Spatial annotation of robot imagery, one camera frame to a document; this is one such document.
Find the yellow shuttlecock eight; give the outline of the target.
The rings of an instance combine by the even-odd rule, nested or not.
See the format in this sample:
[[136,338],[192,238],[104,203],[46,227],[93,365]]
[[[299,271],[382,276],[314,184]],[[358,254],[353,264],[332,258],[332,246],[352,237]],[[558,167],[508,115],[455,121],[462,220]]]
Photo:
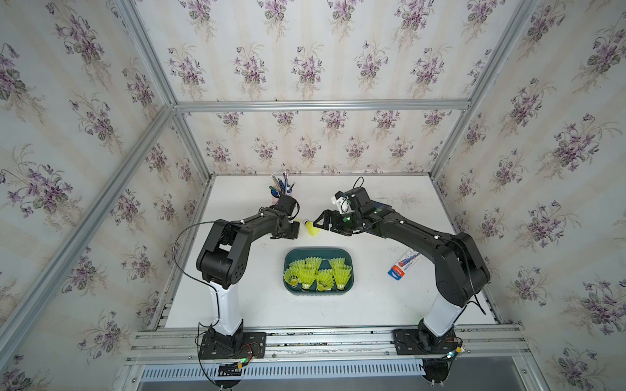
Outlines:
[[333,270],[335,269],[345,269],[346,268],[346,259],[343,257],[336,257],[329,259],[329,265]]

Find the yellow shuttlecock five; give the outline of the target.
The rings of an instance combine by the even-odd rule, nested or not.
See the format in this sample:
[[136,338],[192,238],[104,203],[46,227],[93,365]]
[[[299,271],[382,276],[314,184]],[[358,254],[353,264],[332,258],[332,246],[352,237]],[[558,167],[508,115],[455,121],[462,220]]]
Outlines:
[[297,288],[300,285],[300,267],[288,267],[284,273],[284,281],[291,288]]

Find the yellow shuttlecock six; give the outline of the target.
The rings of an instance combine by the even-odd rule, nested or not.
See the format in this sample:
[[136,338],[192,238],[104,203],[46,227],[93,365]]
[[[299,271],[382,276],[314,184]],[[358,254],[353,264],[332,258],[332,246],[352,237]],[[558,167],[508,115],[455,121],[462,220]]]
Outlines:
[[293,262],[290,262],[289,267],[291,269],[301,269],[303,267],[306,266],[306,261],[305,260],[296,260]]

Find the yellow shuttlecock seven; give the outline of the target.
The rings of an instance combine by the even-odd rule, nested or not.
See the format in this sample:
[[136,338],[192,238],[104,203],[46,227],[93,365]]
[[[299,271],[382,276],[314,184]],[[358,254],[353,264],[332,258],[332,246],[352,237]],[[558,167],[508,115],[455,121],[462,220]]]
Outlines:
[[307,257],[304,259],[304,267],[308,270],[318,270],[323,259],[321,257]]

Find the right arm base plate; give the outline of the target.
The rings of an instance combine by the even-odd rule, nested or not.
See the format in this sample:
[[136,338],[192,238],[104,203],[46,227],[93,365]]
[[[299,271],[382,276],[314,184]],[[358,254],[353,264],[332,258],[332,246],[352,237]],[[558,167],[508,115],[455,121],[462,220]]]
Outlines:
[[450,329],[437,337],[419,324],[417,328],[400,328],[392,332],[397,355],[435,355],[452,357],[462,350],[462,340]]

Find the yellow shuttlecock one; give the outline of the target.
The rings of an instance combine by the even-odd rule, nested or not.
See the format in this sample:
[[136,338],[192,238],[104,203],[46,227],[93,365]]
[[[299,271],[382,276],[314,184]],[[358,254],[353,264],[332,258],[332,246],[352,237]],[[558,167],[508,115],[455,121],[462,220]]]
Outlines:
[[316,237],[320,233],[320,229],[315,227],[314,223],[311,221],[305,222],[305,228],[306,228],[307,233],[312,237]]

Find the yellow shuttlecock twelve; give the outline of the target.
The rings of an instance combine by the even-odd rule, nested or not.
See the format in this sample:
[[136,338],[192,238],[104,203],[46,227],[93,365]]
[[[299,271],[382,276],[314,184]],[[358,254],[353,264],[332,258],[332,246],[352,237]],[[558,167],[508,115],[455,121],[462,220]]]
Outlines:
[[333,268],[334,281],[338,291],[343,291],[352,277],[352,267],[340,265]]

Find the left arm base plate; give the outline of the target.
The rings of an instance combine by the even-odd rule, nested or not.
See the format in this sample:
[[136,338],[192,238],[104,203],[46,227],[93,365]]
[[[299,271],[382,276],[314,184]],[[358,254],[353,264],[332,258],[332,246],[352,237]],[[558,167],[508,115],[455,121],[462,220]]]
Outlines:
[[266,342],[265,332],[238,332],[226,336],[208,331],[201,336],[198,357],[201,360],[263,358]]

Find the teal plastic storage box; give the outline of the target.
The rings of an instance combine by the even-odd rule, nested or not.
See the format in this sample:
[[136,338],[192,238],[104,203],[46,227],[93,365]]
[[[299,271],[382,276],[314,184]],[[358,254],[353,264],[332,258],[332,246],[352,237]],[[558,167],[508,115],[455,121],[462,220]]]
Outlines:
[[341,295],[355,285],[354,263],[344,249],[305,247],[285,256],[283,285],[296,295]]

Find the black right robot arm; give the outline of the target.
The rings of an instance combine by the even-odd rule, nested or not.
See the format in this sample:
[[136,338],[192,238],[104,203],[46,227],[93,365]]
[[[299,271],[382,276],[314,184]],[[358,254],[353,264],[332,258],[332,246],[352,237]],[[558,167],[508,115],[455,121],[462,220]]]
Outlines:
[[419,328],[441,338],[453,329],[470,300],[491,281],[491,274],[474,239],[452,235],[409,220],[392,207],[376,202],[348,213],[325,210],[314,227],[343,236],[368,233],[395,240],[430,260],[435,267],[438,296]]

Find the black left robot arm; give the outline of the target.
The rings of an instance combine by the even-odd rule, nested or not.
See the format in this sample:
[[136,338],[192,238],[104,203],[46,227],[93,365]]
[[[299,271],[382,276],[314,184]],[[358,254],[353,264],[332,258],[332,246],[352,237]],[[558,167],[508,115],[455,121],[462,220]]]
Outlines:
[[257,239],[297,239],[299,203],[288,197],[275,205],[262,207],[249,217],[227,221],[218,219],[197,257],[197,270],[202,280],[216,293],[216,333],[234,337],[243,328],[239,309],[238,283],[249,261],[252,244]]

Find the yellow shuttlecock nine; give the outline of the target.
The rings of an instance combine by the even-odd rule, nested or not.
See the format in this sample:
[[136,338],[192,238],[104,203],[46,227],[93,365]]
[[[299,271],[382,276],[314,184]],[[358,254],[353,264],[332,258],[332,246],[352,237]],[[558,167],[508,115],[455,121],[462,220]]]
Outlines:
[[318,269],[315,267],[304,266],[298,271],[298,279],[302,285],[302,290],[309,291],[311,285],[316,282]]

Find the yellow shuttlecock four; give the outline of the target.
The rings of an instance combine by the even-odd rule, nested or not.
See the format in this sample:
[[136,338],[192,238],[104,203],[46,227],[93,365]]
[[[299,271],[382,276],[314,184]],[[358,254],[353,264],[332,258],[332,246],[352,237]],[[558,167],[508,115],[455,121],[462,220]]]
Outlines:
[[316,291],[328,292],[333,289],[334,285],[335,281],[332,269],[318,270],[316,277]]

